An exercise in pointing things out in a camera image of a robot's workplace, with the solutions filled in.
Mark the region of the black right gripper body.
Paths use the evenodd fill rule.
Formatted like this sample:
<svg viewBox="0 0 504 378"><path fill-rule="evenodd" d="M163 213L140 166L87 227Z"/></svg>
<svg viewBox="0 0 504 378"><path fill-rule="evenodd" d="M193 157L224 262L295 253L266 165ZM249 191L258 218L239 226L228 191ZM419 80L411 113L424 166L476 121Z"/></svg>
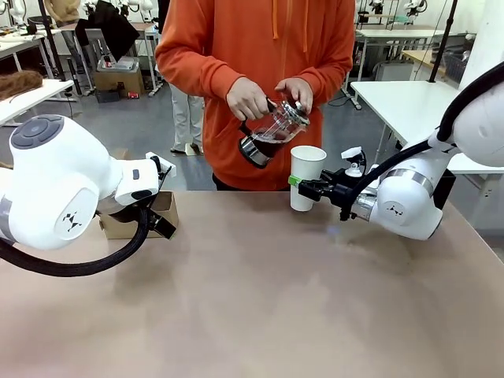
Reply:
<svg viewBox="0 0 504 378"><path fill-rule="evenodd" d="M351 217L352 201L350 193L358 184L361 178L347 176L345 172L334 172L335 179L332 183L332 189L329 195L329 200L332 205L340 208L339 219L348 221Z"/></svg>

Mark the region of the white paper cup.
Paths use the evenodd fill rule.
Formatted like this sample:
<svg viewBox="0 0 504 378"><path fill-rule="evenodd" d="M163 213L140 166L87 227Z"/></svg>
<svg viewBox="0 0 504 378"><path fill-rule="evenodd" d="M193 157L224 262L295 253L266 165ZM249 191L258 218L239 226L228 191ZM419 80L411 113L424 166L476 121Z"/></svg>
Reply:
<svg viewBox="0 0 504 378"><path fill-rule="evenodd" d="M317 180L327 154L315 146L295 146L291 149L291 174L288 183L291 187L291 208L298 212L308 212L313 200L299 194L297 185L302 180Z"/></svg>

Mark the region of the brown cardboard cup carrier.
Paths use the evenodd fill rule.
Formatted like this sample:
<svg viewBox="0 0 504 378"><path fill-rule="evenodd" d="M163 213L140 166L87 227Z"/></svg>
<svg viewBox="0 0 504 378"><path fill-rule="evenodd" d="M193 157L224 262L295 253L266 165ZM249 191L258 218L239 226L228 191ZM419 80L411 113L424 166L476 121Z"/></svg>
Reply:
<svg viewBox="0 0 504 378"><path fill-rule="evenodd" d="M162 215L174 224L176 228L178 227L179 217L176 208L176 199L171 191L160 192L150 210ZM120 222L107 214L100 216L99 224L108 239L131 239L137 229L137 223L135 221ZM155 232L150 231L147 237L161 238Z"/></svg>

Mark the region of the glass french press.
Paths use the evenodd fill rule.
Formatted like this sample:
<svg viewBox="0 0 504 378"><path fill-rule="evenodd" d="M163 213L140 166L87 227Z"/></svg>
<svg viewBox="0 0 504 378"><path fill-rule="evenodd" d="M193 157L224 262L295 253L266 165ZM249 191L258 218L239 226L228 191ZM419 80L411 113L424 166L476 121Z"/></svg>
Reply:
<svg viewBox="0 0 504 378"><path fill-rule="evenodd" d="M286 97L279 102L267 98L269 114L254 129L244 120L239 130L239 152L258 169L264 169L275 155L299 133L306 132L310 121L299 100Z"/></svg>

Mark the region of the orange sleeved right forearm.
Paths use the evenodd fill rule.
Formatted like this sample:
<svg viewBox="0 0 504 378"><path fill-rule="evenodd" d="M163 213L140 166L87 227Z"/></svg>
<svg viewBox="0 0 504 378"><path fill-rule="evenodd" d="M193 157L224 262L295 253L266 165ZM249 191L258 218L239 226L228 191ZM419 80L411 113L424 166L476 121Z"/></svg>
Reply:
<svg viewBox="0 0 504 378"><path fill-rule="evenodd" d="M244 78L227 63L167 35L161 38L155 57L163 77L189 95L224 99L232 85Z"/></svg>

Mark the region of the person's right hand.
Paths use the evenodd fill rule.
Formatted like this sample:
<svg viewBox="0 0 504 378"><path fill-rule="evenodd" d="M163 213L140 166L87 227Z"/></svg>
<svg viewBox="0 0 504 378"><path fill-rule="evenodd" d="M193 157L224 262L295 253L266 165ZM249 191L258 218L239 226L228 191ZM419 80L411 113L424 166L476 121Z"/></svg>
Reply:
<svg viewBox="0 0 504 378"><path fill-rule="evenodd" d="M259 120L271 112L263 90L246 77L238 78L232 84L225 99L233 115L240 121Z"/></svg>

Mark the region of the large white side table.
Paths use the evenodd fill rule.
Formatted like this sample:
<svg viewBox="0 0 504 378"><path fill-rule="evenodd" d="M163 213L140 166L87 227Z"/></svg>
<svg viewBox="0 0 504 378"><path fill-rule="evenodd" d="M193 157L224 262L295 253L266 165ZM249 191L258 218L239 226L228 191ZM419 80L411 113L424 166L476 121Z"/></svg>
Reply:
<svg viewBox="0 0 504 378"><path fill-rule="evenodd" d="M459 91L446 83L427 81L354 81L355 94L382 120L375 161L380 161L390 133L402 145L429 137Z"/></svg>

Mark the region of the background person white trousers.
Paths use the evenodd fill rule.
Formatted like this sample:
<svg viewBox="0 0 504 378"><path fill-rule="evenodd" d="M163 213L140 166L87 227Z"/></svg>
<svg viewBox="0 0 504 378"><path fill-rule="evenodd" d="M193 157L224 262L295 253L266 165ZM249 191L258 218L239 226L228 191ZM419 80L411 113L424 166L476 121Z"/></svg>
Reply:
<svg viewBox="0 0 504 378"><path fill-rule="evenodd" d="M186 94L172 83L169 87L174 122L174 143L170 151L174 154L186 154L185 147L189 144L196 155L201 155L203 98Z"/></svg>

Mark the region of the brown cardboard box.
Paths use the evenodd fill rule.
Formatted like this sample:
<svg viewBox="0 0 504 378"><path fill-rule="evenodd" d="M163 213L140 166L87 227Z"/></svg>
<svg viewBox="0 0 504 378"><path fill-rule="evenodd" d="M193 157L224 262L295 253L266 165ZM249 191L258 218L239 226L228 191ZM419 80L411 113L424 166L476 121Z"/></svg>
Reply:
<svg viewBox="0 0 504 378"><path fill-rule="evenodd" d="M138 96L146 93L141 72L95 72L94 85L99 91L119 91L121 98L130 93Z"/></svg>

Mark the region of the orange hoodie torso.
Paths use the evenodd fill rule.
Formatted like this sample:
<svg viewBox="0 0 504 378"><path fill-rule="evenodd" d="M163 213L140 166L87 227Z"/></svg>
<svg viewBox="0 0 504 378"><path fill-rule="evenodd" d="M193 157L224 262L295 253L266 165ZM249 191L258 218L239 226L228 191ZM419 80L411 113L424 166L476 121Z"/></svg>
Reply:
<svg viewBox="0 0 504 378"><path fill-rule="evenodd" d="M301 78L331 46L354 48L354 12L354 0L172 0L161 38L167 35L227 63L279 102L291 97L275 90L281 80ZM251 182L286 187L289 148L280 150L264 169L255 168L239 152L242 121L229 109L226 96L202 98L202 144L213 173L233 186ZM307 131L291 146L321 146L322 106L312 107Z"/></svg>

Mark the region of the white back table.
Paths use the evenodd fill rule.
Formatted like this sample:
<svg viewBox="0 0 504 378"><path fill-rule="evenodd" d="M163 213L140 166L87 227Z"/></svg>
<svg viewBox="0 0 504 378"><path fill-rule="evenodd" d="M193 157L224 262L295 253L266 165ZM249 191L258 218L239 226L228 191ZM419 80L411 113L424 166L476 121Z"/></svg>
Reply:
<svg viewBox="0 0 504 378"><path fill-rule="evenodd" d="M354 48L357 81L371 77L378 63L399 59L403 50L427 50L442 34L435 28L358 29Z"/></svg>

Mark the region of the black slanted stand pole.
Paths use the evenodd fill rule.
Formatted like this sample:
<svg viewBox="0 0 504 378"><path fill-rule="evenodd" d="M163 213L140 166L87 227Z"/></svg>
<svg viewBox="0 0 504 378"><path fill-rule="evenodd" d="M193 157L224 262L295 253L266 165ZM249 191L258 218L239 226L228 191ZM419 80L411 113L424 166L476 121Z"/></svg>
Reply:
<svg viewBox="0 0 504 378"><path fill-rule="evenodd" d="M444 51L446 49L447 40L448 40L448 37L450 35L450 30L451 30L452 25L454 23L454 15L456 13L457 5L458 5L458 0L452 0L451 7L450 7L450 12L449 12L449 15L448 15L448 18L447 18L447 21L446 21L446 27L445 27L445 30L444 30L444 33L443 33L443 37L442 37L441 42L439 44L438 53L436 55L436 59L435 59L435 62L434 62L431 74L430 74L430 76L428 78L428 82L429 83L434 83L435 82L435 78L436 78L437 73L439 71L439 67L441 65L443 54L444 54Z"/></svg>

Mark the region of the white table with fur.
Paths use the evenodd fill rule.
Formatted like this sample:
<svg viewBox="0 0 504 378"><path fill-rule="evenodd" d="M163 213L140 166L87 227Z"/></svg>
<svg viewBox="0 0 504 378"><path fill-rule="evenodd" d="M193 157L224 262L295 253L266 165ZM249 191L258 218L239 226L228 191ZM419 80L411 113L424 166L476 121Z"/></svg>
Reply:
<svg viewBox="0 0 504 378"><path fill-rule="evenodd" d="M40 88L0 101L0 127L8 123L13 124L15 117L65 90L72 89L73 86L74 83L71 80L44 79Z"/></svg>

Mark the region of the black tripod pole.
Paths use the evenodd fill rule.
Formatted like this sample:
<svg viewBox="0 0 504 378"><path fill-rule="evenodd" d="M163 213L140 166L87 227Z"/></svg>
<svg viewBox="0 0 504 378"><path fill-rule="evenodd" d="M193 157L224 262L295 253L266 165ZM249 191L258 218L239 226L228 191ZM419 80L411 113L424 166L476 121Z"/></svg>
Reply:
<svg viewBox="0 0 504 378"><path fill-rule="evenodd" d="M56 45L54 42L52 29L50 28L50 22L49 22L48 16L46 15L44 1L38 0L38 4L39 4L39 11L40 11L41 17L43 19L43 25L44 25L44 28L46 31L46 38L50 44L50 50L51 50L52 56L54 58L54 63L56 65L56 70L58 73L59 80L66 81L64 70L62 68L61 62L60 62L58 54L57 54L57 48L56 48Z"/></svg>

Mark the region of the background person brown jacket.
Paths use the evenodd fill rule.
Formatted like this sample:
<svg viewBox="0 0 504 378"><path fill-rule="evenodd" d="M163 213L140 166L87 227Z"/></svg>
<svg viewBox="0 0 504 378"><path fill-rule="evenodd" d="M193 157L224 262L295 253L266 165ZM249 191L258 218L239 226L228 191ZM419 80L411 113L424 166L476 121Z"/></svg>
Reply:
<svg viewBox="0 0 504 378"><path fill-rule="evenodd" d="M56 22L58 27L63 27L68 24L76 23L79 18L78 8L80 6L80 0L43 0L46 11ZM82 59L76 49L76 44L74 37L70 31L63 31L63 39L66 46L72 55L73 60L76 63L76 71L79 74L84 74L84 67Z"/></svg>

